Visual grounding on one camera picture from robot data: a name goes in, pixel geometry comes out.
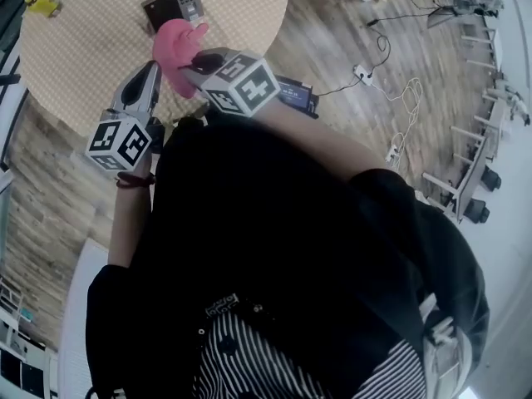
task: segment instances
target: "yellow object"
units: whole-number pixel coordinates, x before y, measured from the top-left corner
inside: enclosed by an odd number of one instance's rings
[[[27,4],[27,10],[31,12],[42,13],[46,17],[57,14],[59,2],[55,0],[24,0]]]

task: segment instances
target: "wristband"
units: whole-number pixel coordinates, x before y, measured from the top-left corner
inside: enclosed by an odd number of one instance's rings
[[[149,188],[155,183],[155,176],[151,173],[148,177],[142,178],[132,175],[125,171],[121,171],[117,176],[116,187],[121,190],[130,190],[133,188]]]

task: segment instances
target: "black and white striped fabric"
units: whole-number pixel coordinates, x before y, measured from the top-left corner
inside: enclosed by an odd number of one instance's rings
[[[223,313],[206,334],[198,399],[331,398],[320,383],[277,350],[236,314]],[[406,342],[398,343],[375,368],[353,399],[425,399],[420,359]]]

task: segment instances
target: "round table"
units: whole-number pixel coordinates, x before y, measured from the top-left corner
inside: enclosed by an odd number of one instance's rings
[[[21,74],[30,92],[75,132],[88,136],[119,84],[151,59],[145,0],[59,0],[45,18],[26,11],[21,30]],[[283,21],[288,0],[201,0],[209,24],[204,48],[249,49],[263,55]],[[155,116],[163,122],[200,105],[163,81]]]

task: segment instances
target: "black device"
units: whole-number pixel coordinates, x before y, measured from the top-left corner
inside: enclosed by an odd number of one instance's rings
[[[285,76],[275,76],[281,86],[278,98],[284,104],[316,119],[319,96],[313,95],[313,87]]]
[[[170,19],[195,21],[204,16],[201,0],[146,0],[142,8],[155,32]]]

